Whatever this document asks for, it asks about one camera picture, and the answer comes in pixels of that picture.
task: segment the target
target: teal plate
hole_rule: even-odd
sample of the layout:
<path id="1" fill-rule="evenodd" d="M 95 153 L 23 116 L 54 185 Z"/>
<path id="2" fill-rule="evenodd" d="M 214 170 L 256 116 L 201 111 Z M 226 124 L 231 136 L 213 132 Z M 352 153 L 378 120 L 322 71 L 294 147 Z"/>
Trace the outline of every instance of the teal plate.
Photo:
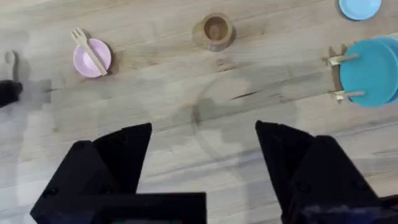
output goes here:
<path id="1" fill-rule="evenodd" d="M 383 44 L 386 44 L 396 55 L 398 55 L 398 40 L 394 37 L 378 37 L 376 40 L 381 41 Z M 398 100 L 398 90 L 395 95 L 389 100 L 389 103 L 395 102 Z"/>
<path id="2" fill-rule="evenodd" d="M 350 99 L 361 106 L 381 106 L 392 99 L 398 89 L 398 59 L 395 53 L 378 40 L 362 40 L 345 55 L 358 58 L 341 63 L 340 82 L 345 92 L 364 91 L 363 96 Z"/>

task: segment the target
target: black object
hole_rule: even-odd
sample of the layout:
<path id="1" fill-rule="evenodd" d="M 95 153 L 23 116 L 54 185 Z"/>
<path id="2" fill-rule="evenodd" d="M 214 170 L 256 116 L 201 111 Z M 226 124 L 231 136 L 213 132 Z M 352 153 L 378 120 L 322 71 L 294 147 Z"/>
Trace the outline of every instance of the black object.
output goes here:
<path id="1" fill-rule="evenodd" d="M 22 84 L 12 80 L 0 81 L 0 108 L 19 100 Z"/>
<path id="2" fill-rule="evenodd" d="M 284 224 L 398 223 L 398 196 L 379 198 L 338 143 L 256 123 Z"/>
<path id="3" fill-rule="evenodd" d="M 206 223 L 203 192 L 136 193 L 151 132 L 148 123 L 76 142 L 30 212 L 33 219 L 38 224 Z"/>

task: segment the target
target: blue plate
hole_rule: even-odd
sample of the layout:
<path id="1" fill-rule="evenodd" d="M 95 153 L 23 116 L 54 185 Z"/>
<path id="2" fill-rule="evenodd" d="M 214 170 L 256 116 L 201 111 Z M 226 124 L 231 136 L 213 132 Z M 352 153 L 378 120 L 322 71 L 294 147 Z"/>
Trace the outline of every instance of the blue plate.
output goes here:
<path id="1" fill-rule="evenodd" d="M 380 40 L 382 43 L 386 44 L 396 55 L 398 55 L 398 40 L 393 37 L 378 37 L 376 40 Z M 398 100 L 398 90 L 395 95 L 389 100 L 389 103 Z"/>
<path id="2" fill-rule="evenodd" d="M 339 0 L 341 12 L 349 19 L 361 21 L 374 16 L 381 0 Z"/>
<path id="3" fill-rule="evenodd" d="M 361 106 L 388 103 L 398 89 L 398 60 L 395 53 L 380 40 L 362 40 L 350 47 L 345 55 L 358 58 L 341 63 L 340 82 L 344 91 L 364 91 L 351 100 Z"/>

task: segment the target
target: wooden utensil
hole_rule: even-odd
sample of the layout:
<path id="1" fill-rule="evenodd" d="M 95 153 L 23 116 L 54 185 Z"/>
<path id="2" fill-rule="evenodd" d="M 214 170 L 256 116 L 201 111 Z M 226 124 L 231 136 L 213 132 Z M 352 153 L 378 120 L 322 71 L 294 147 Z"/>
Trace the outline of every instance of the wooden utensil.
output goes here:
<path id="1" fill-rule="evenodd" d="M 76 42 L 77 45 L 82 46 L 87 54 L 90 56 L 95 66 L 101 72 L 102 75 L 106 75 L 108 72 L 105 67 L 102 65 L 98 57 L 95 55 L 91 47 L 88 45 L 88 39 L 86 34 L 82 31 L 81 28 L 76 28 L 72 31 L 72 39 Z"/>
<path id="2" fill-rule="evenodd" d="M 329 64 L 330 64 L 331 66 L 335 66 L 335 65 L 341 64 L 341 63 L 344 62 L 344 61 L 351 60 L 351 59 L 354 59 L 354 58 L 357 58 L 357 57 L 359 57 L 358 54 L 352 54 L 352 55 L 347 55 L 347 56 L 332 57 L 332 58 L 329 58 Z"/>
<path id="3" fill-rule="evenodd" d="M 364 91 L 346 92 L 343 90 L 343 91 L 332 92 L 331 94 L 335 100 L 340 101 L 351 96 L 363 96 L 365 95 L 365 92 Z"/>

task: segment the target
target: small wooden bowl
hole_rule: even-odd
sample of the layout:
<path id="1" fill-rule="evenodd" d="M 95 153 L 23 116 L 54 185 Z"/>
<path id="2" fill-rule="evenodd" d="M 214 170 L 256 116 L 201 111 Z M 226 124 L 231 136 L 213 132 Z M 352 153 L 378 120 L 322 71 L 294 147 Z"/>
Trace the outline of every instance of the small wooden bowl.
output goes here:
<path id="1" fill-rule="evenodd" d="M 234 26 L 222 13 L 212 13 L 200 22 L 200 32 L 206 49 L 219 52 L 233 42 Z"/>

